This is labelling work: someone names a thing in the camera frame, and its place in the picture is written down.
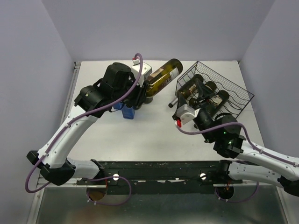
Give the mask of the green bottle grey foil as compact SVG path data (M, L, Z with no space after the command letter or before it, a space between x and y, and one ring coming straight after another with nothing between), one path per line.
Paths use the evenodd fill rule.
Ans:
M183 71L182 63L173 58L149 75L145 81L147 84L145 96L152 98L166 87Z

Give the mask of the short blue glass bottle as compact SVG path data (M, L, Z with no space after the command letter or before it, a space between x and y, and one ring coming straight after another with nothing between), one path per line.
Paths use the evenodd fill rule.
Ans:
M126 105L123 105L121 112L124 119L133 119L135 116L135 108L133 107L129 108Z

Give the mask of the tall blue glass bottle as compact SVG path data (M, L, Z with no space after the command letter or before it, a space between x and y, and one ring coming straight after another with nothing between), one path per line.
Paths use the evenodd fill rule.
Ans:
M121 110L122 107L123 107L123 103L121 103L121 102L116 103L116 104L113 105L113 108L114 108L115 110Z

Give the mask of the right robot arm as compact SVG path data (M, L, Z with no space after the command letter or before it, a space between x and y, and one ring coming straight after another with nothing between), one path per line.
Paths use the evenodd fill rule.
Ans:
M299 159L281 154L253 143L249 139L245 126L227 113L219 119L213 119L205 108L194 109L186 99L184 91L177 91L177 109L173 115L177 129L193 120L198 128L195 135L203 135L207 143L214 144L217 154L224 157L215 178L221 183L228 180L251 180L264 182L286 193L299 195Z

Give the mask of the green wine bottle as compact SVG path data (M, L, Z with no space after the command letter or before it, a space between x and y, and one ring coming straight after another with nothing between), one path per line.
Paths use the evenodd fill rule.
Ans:
M215 115L222 106L228 101L229 93L225 90L220 90L214 96L209 98L209 106L207 107L207 111L209 114Z
M205 84L203 84L202 82L197 82L195 84L195 88L195 95L189 100L190 106L196 106L201 101L207 100L208 98L213 96L217 86L214 82L208 81Z
M184 98L187 99L197 89L195 85L196 80L203 82L204 79L200 74L195 74L195 76L176 91L176 97L168 104L168 106L172 108L178 102L178 93L181 93Z

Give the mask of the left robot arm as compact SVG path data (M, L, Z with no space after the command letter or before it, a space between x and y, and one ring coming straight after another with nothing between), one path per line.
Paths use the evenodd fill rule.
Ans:
M63 185L71 178L86 178L93 184L103 181L103 167L96 160L74 160L68 155L86 130L112 107L122 102L130 107L145 100L146 78L152 72L147 63L133 61L132 66L114 62L102 78L81 89L66 119L54 136L39 150L31 150L27 159L48 183Z

